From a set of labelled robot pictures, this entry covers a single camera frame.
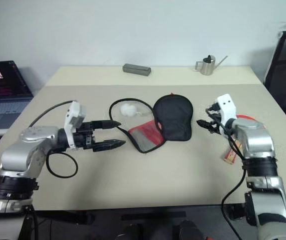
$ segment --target white wall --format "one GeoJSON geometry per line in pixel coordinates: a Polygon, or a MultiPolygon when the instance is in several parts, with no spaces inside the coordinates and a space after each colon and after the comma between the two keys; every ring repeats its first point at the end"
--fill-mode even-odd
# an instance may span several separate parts
{"type": "Polygon", "coordinates": [[[61,65],[192,66],[213,54],[262,78],[286,0],[0,0],[0,61],[33,89],[61,65]]]}

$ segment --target table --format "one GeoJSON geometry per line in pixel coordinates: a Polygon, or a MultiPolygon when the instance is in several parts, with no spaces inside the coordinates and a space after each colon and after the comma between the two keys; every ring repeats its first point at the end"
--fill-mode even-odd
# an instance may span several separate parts
{"type": "MultiPolygon", "coordinates": [[[[79,164],[71,179],[56,178],[43,168],[34,192],[37,210],[93,210],[156,206],[219,204],[239,181],[240,161],[229,165],[221,156],[227,140],[200,128],[196,120],[208,119],[205,108],[222,94],[230,93],[239,114],[263,122],[276,149],[278,173],[286,190],[286,115],[248,66],[218,67],[211,76],[191,67],[153,67],[150,76],[122,72],[113,66],[66,66],[60,68],[34,97],[0,140],[0,158],[43,110],[77,99],[87,108],[85,121],[109,119],[108,109],[120,98],[135,97],[153,105],[170,93],[181,94],[193,104],[192,138],[169,141],[147,154],[139,153],[118,129],[96,130],[96,141],[126,140],[120,148],[92,152],[68,151],[79,164]]],[[[45,115],[37,124],[64,126],[68,106],[45,115]]],[[[59,174],[73,172],[67,158],[53,156],[51,166],[59,174]]],[[[243,184],[227,203],[244,202],[243,184]]]]}

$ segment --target laptop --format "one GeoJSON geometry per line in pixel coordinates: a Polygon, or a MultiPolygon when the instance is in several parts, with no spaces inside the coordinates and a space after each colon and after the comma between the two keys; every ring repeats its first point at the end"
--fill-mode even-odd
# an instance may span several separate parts
{"type": "Polygon", "coordinates": [[[32,98],[14,61],[0,61],[0,130],[8,129],[32,98]]]}

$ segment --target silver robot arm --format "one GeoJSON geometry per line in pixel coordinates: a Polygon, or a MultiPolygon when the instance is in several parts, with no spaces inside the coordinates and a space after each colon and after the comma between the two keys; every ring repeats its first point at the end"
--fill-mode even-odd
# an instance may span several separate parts
{"type": "Polygon", "coordinates": [[[246,184],[251,189],[245,193],[247,222],[257,226],[259,240],[286,239],[286,194],[282,178],[277,175],[273,141],[265,126],[237,118],[228,94],[218,97],[206,112],[214,121],[198,120],[201,127],[225,137],[233,135],[241,142],[246,184]]]}
{"type": "MultiPolygon", "coordinates": [[[[21,132],[16,143],[9,146],[2,154],[0,166],[0,228],[6,219],[30,214],[33,191],[38,190],[36,182],[47,157],[51,153],[61,153],[67,148],[93,149],[94,152],[110,150],[125,143],[122,140],[95,142],[95,129],[111,129],[119,122],[103,120],[83,122],[85,108],[78,102],[72,102],[65,118],[64,128],[55,126],[30,127],[21,132]]],[[[17,239],[21,225],[10,223],[2,239],[17,239]]]]}

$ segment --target white cotton ball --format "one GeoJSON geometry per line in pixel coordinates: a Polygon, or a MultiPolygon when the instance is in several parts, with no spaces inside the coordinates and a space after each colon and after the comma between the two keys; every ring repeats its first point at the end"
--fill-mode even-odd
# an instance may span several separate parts
{"type": "Polygon", "coordinates": [[[137,109],[134,105],[125,103],[121,106],[121,114],[125,117],[134,117],[137,113],[137,109]]]}

